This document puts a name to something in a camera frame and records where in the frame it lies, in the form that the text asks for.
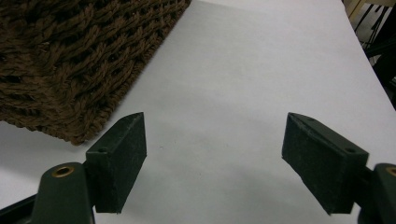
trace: table surface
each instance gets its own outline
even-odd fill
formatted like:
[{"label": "table surface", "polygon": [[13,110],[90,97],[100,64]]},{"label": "table surface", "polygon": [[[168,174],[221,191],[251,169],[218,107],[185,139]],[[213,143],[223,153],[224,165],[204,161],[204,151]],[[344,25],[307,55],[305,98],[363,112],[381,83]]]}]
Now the table surface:
[{"label": "table surface", "polygon": [[[339,0],[193,1],[106,128],[143,111],[148,156],[105,223],[356,223],[322,210],[281,159],[288,112],[396,162],[396,117]],[[73,147],[0,123],[0,207],[26,198]]]}]

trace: woven texture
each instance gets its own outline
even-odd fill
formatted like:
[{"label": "woven texture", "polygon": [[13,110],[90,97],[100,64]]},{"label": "woven texture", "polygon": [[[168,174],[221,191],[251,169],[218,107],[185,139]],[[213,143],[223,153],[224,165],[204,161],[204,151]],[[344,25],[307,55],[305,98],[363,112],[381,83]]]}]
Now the woven texture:
[{"label": "woven texture", "polygon": [[0,1],[0,120],[94,137],[190,1]]}]

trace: black object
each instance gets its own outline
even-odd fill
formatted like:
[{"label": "black object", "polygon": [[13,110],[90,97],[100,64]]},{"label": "black object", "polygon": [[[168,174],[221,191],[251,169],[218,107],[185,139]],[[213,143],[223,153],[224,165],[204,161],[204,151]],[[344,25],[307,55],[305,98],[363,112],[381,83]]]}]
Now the black object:
[{"label": "black object", "polygon": [[396,223],[396,166],[365,164],[369,154],[309,117],[289,113],[283,159],[328,214],[361,207],[360,224]]},{"label": "black object", "polygon": [[88,224],[120,213],[147,156],[143,113],[120,119],[86,153],[41,177],[37,195],[0,211],[2,224]]}]

